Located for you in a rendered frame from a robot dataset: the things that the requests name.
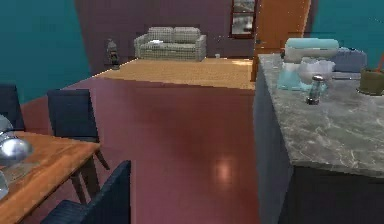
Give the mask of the grey checked sofa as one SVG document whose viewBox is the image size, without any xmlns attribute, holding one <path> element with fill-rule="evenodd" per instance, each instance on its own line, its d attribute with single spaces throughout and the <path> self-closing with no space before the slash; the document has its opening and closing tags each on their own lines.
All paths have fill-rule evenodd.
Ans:
<svg viewBox="0 0 384 224">
<path fill-rule="evenodd" d="M 134 48 L 139 59 L 202 61 L 207 36 L 196 27 L 150 27 L 134 39 Z"/>
</svg>

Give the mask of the dark blue dining chair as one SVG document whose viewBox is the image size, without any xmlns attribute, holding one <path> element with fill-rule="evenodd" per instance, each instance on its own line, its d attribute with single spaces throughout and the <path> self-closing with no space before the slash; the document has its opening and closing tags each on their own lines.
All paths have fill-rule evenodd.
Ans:
<svg viewBox="0 0 384 224">
<path fill-rule="evenodd" d="M 53 135 L 99 143 L 90 91 L 88 89 L 49 90 L 48 110 Z"/>
<path fill-rule="evenodd" d="M 88 204 L 63 200 L 40 224 L 131 224 L 131 165 L 121 162 Z"/>
<path fill-rule="evenodd" d="M 15 84 L 0 83 L 0 114 L 5 116 L 17 131 L 25 130 L 24 119 Z"/>
</svg>

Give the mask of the orange room door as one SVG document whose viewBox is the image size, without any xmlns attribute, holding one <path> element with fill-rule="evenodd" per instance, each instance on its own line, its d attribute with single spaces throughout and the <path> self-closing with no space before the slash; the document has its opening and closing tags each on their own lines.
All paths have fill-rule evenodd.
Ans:
<svg viewBox="0 0 384 224">
<path fill-rule="evenodd" d="M 312 0 L 258 0 L 251 82 L 258 73 L 259 55 L 280 53 L 291 37 L 303 37 Z"/>
</svg>

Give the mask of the glass salt shaker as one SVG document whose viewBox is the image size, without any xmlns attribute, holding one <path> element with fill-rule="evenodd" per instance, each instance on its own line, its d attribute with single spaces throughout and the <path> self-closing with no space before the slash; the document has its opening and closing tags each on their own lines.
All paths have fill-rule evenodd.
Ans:
<svg viewBox="0 0 384 224">
<path fill-rule="evenodd" d="M 321 75 L 314 75 L 312 77 L 312 86 L 309 90 L 308 97 L 306 98 L 307 104 L 317 105 L 319 103 L 323 81 L 324 78 Z"/>
</svg>

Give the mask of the pale blue stand mixer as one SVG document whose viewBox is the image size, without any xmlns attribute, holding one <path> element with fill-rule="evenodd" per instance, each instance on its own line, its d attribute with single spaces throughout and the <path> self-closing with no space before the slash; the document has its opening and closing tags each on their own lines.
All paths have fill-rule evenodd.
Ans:
<svg viewBox="0 0 384 224">
<path fill-rule="evenodd" d="M 335 63 L 331 58 L 338 50 L 339 42 L 335 39 L 289 38 L 284 47 L 277 87 L 308 91 L 314 75 L 327 78 L 334 71 Z"/>
</svg>

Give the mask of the grey marble kitchen counter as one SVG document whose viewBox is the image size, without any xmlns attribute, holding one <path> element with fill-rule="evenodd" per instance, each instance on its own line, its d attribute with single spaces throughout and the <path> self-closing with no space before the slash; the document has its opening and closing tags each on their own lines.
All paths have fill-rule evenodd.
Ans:
<svg viewBox="0 0 384 224">
<path fill-rule="evenodd" d="M 338 74 L 316 105 L 259 58 L 253 104 L 260 224 L 384 224 L 384 96 Z"/>
</svg>

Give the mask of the brown wooden dining table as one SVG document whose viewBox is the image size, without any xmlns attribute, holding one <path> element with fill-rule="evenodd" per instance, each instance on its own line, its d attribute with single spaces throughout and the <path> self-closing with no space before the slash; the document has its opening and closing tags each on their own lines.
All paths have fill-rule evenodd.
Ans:
<svg viewBox="0 0 384 224">
<path fill-rule="evenodd" d="M 18 224 L 43 203 L 70 176 L 83 169 L 88 194 L 94 197 L 100 191 L 93 155 L 100 150 L 99 143 L 78 141 L 30 132 L 16 135 L 34 147 L 27 163 L 35 166 L 9 186 L 9 193 L 0 200 L 0 224 Z"/>
</svg>

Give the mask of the blue grey toaster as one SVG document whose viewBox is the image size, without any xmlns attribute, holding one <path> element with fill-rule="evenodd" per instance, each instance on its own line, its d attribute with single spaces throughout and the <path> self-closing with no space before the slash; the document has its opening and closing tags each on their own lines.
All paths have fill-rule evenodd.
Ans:
<svg viewBox="0 0 384 224">
<path fill-rule="evenodd" d="M 367 66 L 367 54 L 355 48 L 340 47 L 335 56 L 331 58 L 335 63 L 337 72 L 359 73 Z"/>
</svg>

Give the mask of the olive green pot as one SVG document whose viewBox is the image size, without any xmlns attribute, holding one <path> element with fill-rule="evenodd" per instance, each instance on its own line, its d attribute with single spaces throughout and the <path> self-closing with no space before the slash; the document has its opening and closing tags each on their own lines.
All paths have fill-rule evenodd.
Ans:
<svg viewBox="0 0 384 224">
<path fill-rule="evenodd" d="M 363 69 L 357 91 L 372 96 L 381 96 L 384 92 L 384 70 Z"/>
</svg>

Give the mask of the framed wall picture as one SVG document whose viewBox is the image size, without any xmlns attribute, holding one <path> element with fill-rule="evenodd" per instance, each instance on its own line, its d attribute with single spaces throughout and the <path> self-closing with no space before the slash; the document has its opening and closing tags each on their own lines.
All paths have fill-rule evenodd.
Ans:
<svg viewBox="0 0 384 224">
<path fill-rule="evenodd" d="M 246 39 L 254 36 L 257 0 L 232 0 L 231 28 L 232 38 Z"/>
</svg>

